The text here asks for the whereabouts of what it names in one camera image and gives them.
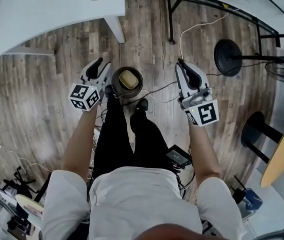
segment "forearm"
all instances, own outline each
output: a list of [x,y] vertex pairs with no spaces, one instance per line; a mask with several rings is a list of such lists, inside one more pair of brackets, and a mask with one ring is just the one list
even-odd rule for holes
[[221,168],[205,128],[188,123],[193,167],[199,186],[209,177],[220,178]]
[[87,179],[91,160],[94,127],[97,113],[97,105],[89,112],[83,112],[78,125],[69,140],[62,162],[62,169],[74,172]]

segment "black pants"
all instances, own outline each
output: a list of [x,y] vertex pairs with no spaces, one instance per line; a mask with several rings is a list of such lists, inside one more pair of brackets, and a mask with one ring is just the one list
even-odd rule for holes
[[116,98],[109,98],[107,114],[98,138],[94,157],[93,178],[125,166],[172,170],[166,154],[168,147],[159,128],[136,111],[130,119],[135,134],[133,153],[127,133],[123,107]]

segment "person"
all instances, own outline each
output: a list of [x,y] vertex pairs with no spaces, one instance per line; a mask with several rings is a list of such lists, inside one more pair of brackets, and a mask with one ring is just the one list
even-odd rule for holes
[[209,240],[212,236],[202,235],[201,220],[208,220],[223,238],[240,239],[241,215],[220,179],[205,128],[189,123],[198,184],[194,205],[180,196],[165,140],[146,117],[148,101],[140,100],[130,118],[136,140],[133,153],[123,107],[110,85],[105,94],[108,110],[95,149],[91,209],[86,180],[97,106],[83,112],[66,147],[62,170],[52,173],[42,218],[43,239],[80,239],[79,228],[86,225],[89,233],[84,238],[90,240]]

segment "shirt sleeve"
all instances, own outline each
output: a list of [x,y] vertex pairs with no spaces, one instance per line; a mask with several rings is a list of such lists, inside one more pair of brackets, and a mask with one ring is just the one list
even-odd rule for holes
[[197,207],[201,219],[229,240],[241,239],[242,218],[227,185],[219,178],[207,178],[198,188]]
[[89,211],[84,180],[70,171],[54,171],[45,198],[43,239],[67,239]]

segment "wooden floor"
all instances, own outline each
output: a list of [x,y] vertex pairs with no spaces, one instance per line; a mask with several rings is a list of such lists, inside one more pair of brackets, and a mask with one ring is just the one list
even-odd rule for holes
[[[0,144],[22,158],[38,162],[50,170],[60,168],[63,151],[80,117],[67,99],[70,85],[81,69],[102,56],[114,68],[137,68],[144,78],[144,89],[156,90],[176,80],[174,66],[179,54],[180,33],[194,24],[212,22],[225,12],[204,5],[182,2],[173,15],[177,44],[167,41],[167,17],[164,0],[126,0],[126,15],[121,18],[126,42],[118,44],[103,19],[67,26],[29,42],[37,48],[57,51],[56,56],[5,55],[0,57]],[[213,51],[220,39],[232,39],[244,55],[258,51],[255,25],[233,15],[214,25],[200,26],[183,36],[186,61],[198,65],[207,74],[218,74]],[[275,52],[272,40],[262,41],[263,54]],[[246,61],[245,65],[256,63]],[[262,111],[270,119],[275,95],[275,81],[263,65],[243,68],[232,78],[209,76],[213,95],[218,99],[220,121],[207,127],[222,166],[222,177],[229,185],[233,175],[246,181],[256,156],[240,144],[246,119]],[[176,84],[149,96],[148,117],[162,131],[168,146],[189,146],[187,118],[178,102],[168,101],[178,95]],[[133,108],[125,113],[129,116]],[[134,147],[134,135],[129,129]],[[1,178],[11,179],[22,166],[40,186],[48,172],[38,165],[0,148]],[[194,201],[195,185],[187,198]]]

